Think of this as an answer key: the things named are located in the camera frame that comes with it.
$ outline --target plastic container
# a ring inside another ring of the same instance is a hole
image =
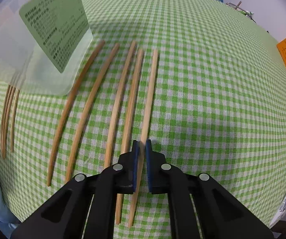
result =
[[[28,1],[0,0],[0,79],[24,92],[67,94],[93,39],[91,30],[83,35],[60,73],[19,15]]]

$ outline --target wooden chopstick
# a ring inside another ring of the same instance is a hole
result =
[[[5,158],[7,154],[7,135],[8,135],[9,115],[10,115],[11,104],[12,104],[13,95],[15,91],[16,91],[16,88],[12,86],[12,89],[9,95],[8,107],[7,107],[7,111],[5,115],[5,122],[4,122],[4,129],[3,129],[3,158]]]
[[[0,149],[1,149],[1,155],[3,157],[3,149],[2,149],[2,141],[3,141],[3,124],[4,124],[4,116],[6,112],[6,107],[7,107],[7,100],[8,100],[8,95],[10,91],[10,85],[8,85],[7,92],[5,93],[5,98],[4,98],[4,104],[3,104],[3,112],[2,112],[2,118],[1,118],[1,127],[0,127]]]
[[[126,76],[127,76],[128,70],[130,68],[130,64],[131,64],[133,54],[135,52],[135,47],[136,47],[136,41],[132,41],[132,44],[130,46],[129,52],[128,52],[126,60],[125,60],[125,64],[124,64],[123,71],[121,74],[119,86],[117,88],[116,97],[115,97],[115,101],[114,101],[114,105],[113,105],[113,109],[112,109],[112,114],[111,114],[110,127],[108,129],[108,135],[107,135],[105,158],[104,158],[104,169],[106,167],[109,167],[111,164],[111,156],[112,156],[112,149],[113,149],[113,141],[114,141],[117,116],[119,114],[121,98],[122,98],[122,94],[123,94],[123,90],[124,90],[124,86],[125,86],[125,82],[126,82]]]
[[[53,144],[52,144],[52,149],[51,149],[51,154],[50,154],[50,159],[49,159],[49,165],[48,165],[47,186],[51,185],[56,153],[57,153],[57,149],[58,149],[58,145],[59,145],[59,140],[60,140],[61,135],[62,135],[62,130],[63,130],[64,124],[66,122],[66,119],[67,119],[67,115],[70,112],[70,109],[71,109],[72,104],[74,102],[75,96],[76,96],[77,91],[79,90],[79,88],[81,86],[81,83],[84,79],[84,76],[86,75],[89,67],[94,62],[96,56],[99,54],[99,52],[102,49],[102,47],[104,46],[104,44],[105,44],[105,41],[101,40],[99,42],[99,44],[95,47],[94,51],[92,52],[91,56],[89,57],[88,61],[86,62],[83,70],[81,71],[79,77],[76,79],[76,81],[75,81],[75,83],[74,83],[74,85],[73,85],[73,87],[72,87],[72,89],[68,95],[67,102],[64,106],[61,118],[59,120],[58,127],[56,128],[54,139],[53,139]]]
[[[16,107],[18,105],[19,94],[20,94],[20,90],[18,89],[16,92],[15,100],[14,100],[12,121],[11,121],[11,152],[14,152],[14,123],[16,121]]]
[[[133,225],[134,215],[135,215],[135,210],[136,210],[136,203],[138,200],[140,183],[141,183],[141,178],[142,178],[143,163],[144,163],[144,156],[145,156],[145,144],[146,144],[148,131],[149,131],[150,113],[152,109],[152,102],[153,102],[153,95],[154,95],[157,60],[158,60],[158,51],[155,49],[153,52],[152,67],[150,70],[150,80],[148,82],[148,88],[147,88],[147,101],[146,101],[145,109],[144,109],[143,126],[142,126],[141,138],[140,138],[140,143],[139,143],[140,154],[139,154],[139,159],[138,159],[137,185],[136,185],[136,190],[132,196],[132,201],[131,201],[131,206],[130,206],[129,227],[132,227]]]
[[[65,183],[67,183],[72,175],[72,171],[73,171],[73,165],[74,165],[74,161],[75,161],[75,156],[76,156],[76,151],[81,139],[81,135],[85,126],[85,122],[87,119],[87,116],[89,115],[90,109],[92,107],[93,101],[95,99],[96,93],[99,89],[99,86],[104,78],[104,75],[108,69],[108,67],[110,66],[116,52],[118,51],[120,47],[119,43],[116,43],[115,46],[113,47],[109,57],[107,58],[107,60],[105,61],[105,63],[103,64],[101,70],[99,71],[99,74],[93,84],[93,87],[91,89],[91,92],[89,94],[89,97],[85,103],[82,115],[81,115],[81,119],[79,124],[77,125],[77,129],[74,135],[74,139],[72,142],[72,147],[71,147],[71,151],[70,151],[70,157],[68,159],[68,164],[67,164],[67,171],[66,171],[66,175],[65,175]]]
[[[125,122],[124,122],[124,130],[122,136],[122,144],[121,144],[121,154],[127,152],[129,148],[129,141],[130,141],[130,134],[132,128],[132,120],[133,120],[133,113],[134,113],[134,105],[135,99],[137,96],[138,84],[139,84],[139,77],[142,68],[142,59],[143,59],[144,51],[139,49],[138,55],[136,57],[135,69],[132,76],[132,84],[129,96],[129,102],[126,108],[125,114]],[[118,225],[121,222],[121,213],[122,213],[122,206],[123,206],[123,194],[118,194],[116,199],[116,210],[115,210],[115,223]]]

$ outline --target bundle of chopsticks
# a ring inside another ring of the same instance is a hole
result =
[[[81,85],[89,67],[94,62],[96,56],[99,54],[99,52],[102,49],[102,47],[104,46],[104,44],[105,44],[104,41],[100,41],[99,44],[96,46],[96,48],[92,52],[91,56],[89,57],[87,63],[85,64],[83,70],[81,71],[79,77],[76,79],[76,81],[75,81],[75,83],[74,83],[74,85],[73,85],[73,87],[72,87],[72,89],[71,89],[71,91],[67,97],[67,102],[65,104],[61,118],[59,120],[57,129],[56,129],[56,132],[54,135],[53,144],[52,144],[51,155],[50,155],[50,160],[49,160],[49,165],[48,165],[48,177],[47,177],[47,185],[48,186],[51,185],[53,168],[54,168],[54,164],[55,164],[55,158],[56,158],[56,154],[57,154],[57,150],[58,150],[59,140],[62,136],[62,131],[63,131],[64,125],[66,123],[67,116],[68,116],[70,109],[73,105],[77,91],[79,90],[80,85]],[[107,135],[104,168],[109,167],[111,164],[111,157],[112,157],[114,137],[115,137],[115,128],[116,128],[116,124],[117,124],[117,118],[119,115],[121,99],[122,99],[122,95],[123,95],[123,91],[124,91],[124,86],[126,83],[127,74],[128,74],[129,68],[130,68],[132,57],[135,53],[136,46],[137,46],[136,42],[132,41],[130,48],[129,48],[129,51],[128,51],[128,54],[127,54],[127,57],[126,57],[126,60],[125,60],[125,63],[124,63],[124,67],[122,70],[118,89],[116,92],[116,97],[115,97],[115,101],[114,101],[114,105],[113,105],[113,109],[112,109],[112,114],[111,114],[110,126],[109,126],[109,130],[108,130],[108,135]],[[103,63],[103,65],[102,65],[102,67],[101,67],[101,69],[100,69],[100,71],[96,77],[96,80],[93,84],[93,87],[89,93],[88,99],[85,103],[80,121],[78,123],[77,129],[76,129],[75,134],[74,134],[74,138],[73,138],[73,142],[72,142],[72,146],[71,146],[71,151],[70,151],[70,155],[69,155],[69,160],[68,160],[68,165],[67,165],[67,171],[66,171],[66,175],[65,175],[65,183],[67,183],[71,179],[71,176],[73,173],[73,167],[74,167],[74,163],[75,163],[76,152],[77,152],[80,140],[81,140],[82,132],[83,132],[84,127],[86,125],[87,117],[88,117],[90,110],[92,108],[93,101],[95,99],[95,96],[97,94],[99,86],[102,83],[104,75],[106,74],[107,69],[109,68],[111,62],[113,61],[114,56],[118,52],[119,47],[120,47],[120,45],[118,43],[115,44],[113,49],[110,52],[110,55],[107,57],[106,61]],[[131,138],[132,119],[133,119],[134,106],[135,106],[135,101],[136,101],[136,96],[137,96],[138,85],[139,85],[143,55],[144,55],[144,51],[142,49],[139,49],[137,56],[136,56],[135,68],[134,68],[134,73],[133,73],[132,82],[131,82],[130,96],[129,96],[129,101],[128,101],[126,114],[125,114],[125,123],[124,123],[124,130],[123,130],[122,144],[121,144],[121,154],[126,153],[129,149],[129,142],[130,142],[130,138]],[[141,181],[141,177],[142,177],[143,162],[144,162],[144,155],[145,155],[145,143],[146,143],[148,131],[149,131],[149,122],[150,122],[150,114],[151,114],[152,100],[153,100],[153,94],[154,94],[157,61],[158,61],[158,51],[154,50],[153,58],[152,58],[152,64],[151,64],[151,70],[150,70],[150,79],[149,79],[149,84],[148,84],[148,89],[147,89],[147,101],[146,101],[145,110],[144,110],[142,133],[141,133],[141,137],[140,137],[140,155],[139,155],[139,160],[138,160],[137,187],[136,187],[135,193],[132,196],[131,207],[130,207],[130,217],[129,217],[129,222],[128,222],[129,227],[131,227],[133,225],[134,214],[135,214],[135,210],[136,210],[136,203],[138,200],[140,181]],[[123,195],[118,194],[117,202],[116,202],[116,213],[115,213],[116,224],[120,224],[120,222],[121,222],[122,205],[123,205]]]
[[[7,134],[8,134],[8,124],[9,124],[9,116],[12,101],[14,98],[14,94],[16,93],[14,99],[14,107],[12,110],[12,118],[11,118],[11,152],[14,151],[14,124],[16,119],[16,107],[18,104],[20,90],[16,89],[14,86],[8,85],[8,89],[4,99],[3,111],[2,111],[2,118],[1,118],[1,128],[0,128],[0,149],[2,158],[5,159],[7,154]]]

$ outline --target silver screw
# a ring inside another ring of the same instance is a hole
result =
[[[164,170],[164,171],[168,171],[171,169],[171,165],[170,164],[162,164],[161,168]]]
[[[113,169],[114,169],[115,171],[120,171],[120,170],[123,169],[123,165],[121,165],[121,164],[115,164],[115,165],[113,165]]]
[[[85,179],[85,175],[84,175],[84,174],[78,174],[78,175],[75,176],[75,180],[76,180],[77,182],[81,182],[81,181],[83,181],[84,179]]]
[[[207,173],[201,173],[199,175],[199,178],[202,180],[202,181],[208,181],[209,180],[209,176]]]

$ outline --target table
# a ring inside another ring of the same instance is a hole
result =
[[[26,219],[64,184],[73,135],[100,66],[116,42],[120,50],[99,89],[84,131],[74,174],[100,173],[114,98],[133,39],[145,50],[133,122],[139,139],[152,50],[159,64],[149,137],[155,151],[184,172],[207,172],[265,224],[286,191],[286,69],[276,40],[242,14],[215,0],[82,0],[93,42],[106,45],[91,66],[69,114],[52,186],[46,186],[51,145],[66,96],[20,93],[14,153],[0,153],[5,202]],[[134,62],[117,126],[118,159]],[[7,84],[0,80],[0,122]],[[147,193],[146,166],[134,226],[130,196],[115,238],[170,237],[166,195]]]

